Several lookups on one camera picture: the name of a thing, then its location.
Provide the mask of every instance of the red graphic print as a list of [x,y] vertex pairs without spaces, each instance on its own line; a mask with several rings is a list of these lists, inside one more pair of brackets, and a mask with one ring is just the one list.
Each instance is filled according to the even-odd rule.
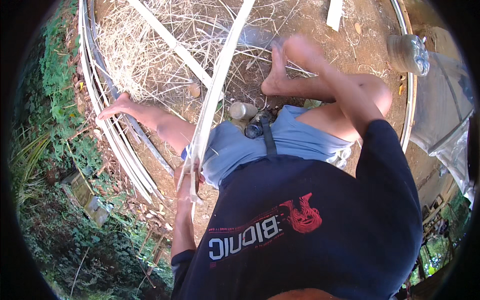
[[312,193],[309,193],[300,197],[300,210],[293,207],[293,200],[288,200],[280,204],[280,206],[288,207],[290,215],[287,217],[287,221],[295,231],[300,233],[312,232],[322,224],[322,218],[320,218],[318,209],[311,208],[308,203],[311,196]]

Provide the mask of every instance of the man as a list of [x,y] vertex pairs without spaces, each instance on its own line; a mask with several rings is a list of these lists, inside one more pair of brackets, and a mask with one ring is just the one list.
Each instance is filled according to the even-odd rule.
[[[287,58],[318,76],[288,79]],[[375,76],[340,73],[301,36],[273,45],[272,61],[264,94],[334,103],[284,106],[271,126],[276,155],[263,137],[248,139],[229,122],[212,130],[203,174],[220,193],[196,248],[188,178],[177,192],[172,298],[389,299],[422,237],[416,186],[384,120],[391,92]],[[117,112],[186,155],[193,124],[127,94],[99,118]],[[356,178],[324,162],[360,137]]]

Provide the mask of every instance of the shorts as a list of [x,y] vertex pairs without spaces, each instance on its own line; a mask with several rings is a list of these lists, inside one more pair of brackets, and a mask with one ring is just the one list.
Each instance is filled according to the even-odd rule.
[[[310,125],[295,120],[306,108],[284,105],[271,125],[278,155],[326,161],[337,151],[351,146],[351,142],[334,137]],[[222,180],[239,165],[267,155],[263,136],[250,139],[229,121],[212,129],[203,163],[205,182],[219,188]],[[185,159],[187,149],[181,157]]]

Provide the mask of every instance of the dark navy t-shirt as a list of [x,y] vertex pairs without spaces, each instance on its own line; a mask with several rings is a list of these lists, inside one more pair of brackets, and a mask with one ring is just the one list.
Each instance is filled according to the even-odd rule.
[[196,251],[172,258],[173,299],[267,299],[317,288],[389,299],[422,238],[415,183],[388,122],[370,123],[356,178],[294,156],[266,156],[222,182]]

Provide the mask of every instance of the foot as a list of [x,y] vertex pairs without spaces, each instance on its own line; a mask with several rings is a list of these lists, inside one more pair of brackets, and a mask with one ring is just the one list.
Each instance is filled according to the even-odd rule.
[[132,102],[130,101],[130,95],[128,93],[122,93],[118,99],[109,107],[105,108],[99,115],[99,120],[106,120],[119,112],[125,112],[125,109],[129,107]]
[[289,80],[285,66],[287,57],[282,47],[277,43],[272,43],[272,70],[262,83],[262,92],[264,95],[280,95],[282,82]]

